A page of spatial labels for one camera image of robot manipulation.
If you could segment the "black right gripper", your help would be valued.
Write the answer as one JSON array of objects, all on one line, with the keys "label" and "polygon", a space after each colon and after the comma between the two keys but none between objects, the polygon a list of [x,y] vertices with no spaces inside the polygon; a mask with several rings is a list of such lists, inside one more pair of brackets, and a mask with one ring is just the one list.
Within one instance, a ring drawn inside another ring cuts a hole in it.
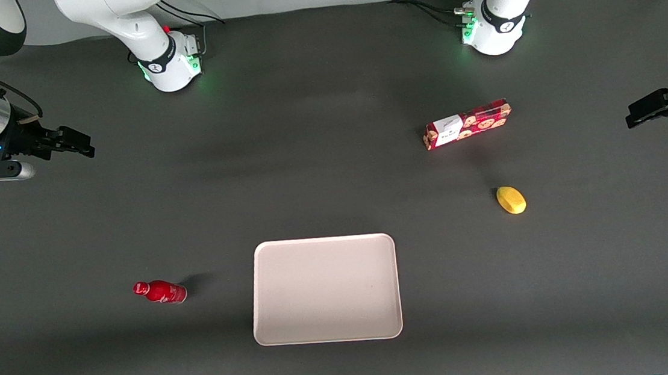
[{"label": "black right gripper", "polygon": [[95,156],[95,148],[86,133],[67,126],[53,131],[42,127],[38,120],[28,123],[12,120],[0,133],[0,175],[33,172],[33,167],[14,157],[22,155],[49,160],[53,152],[72,152],[88,158]]}]

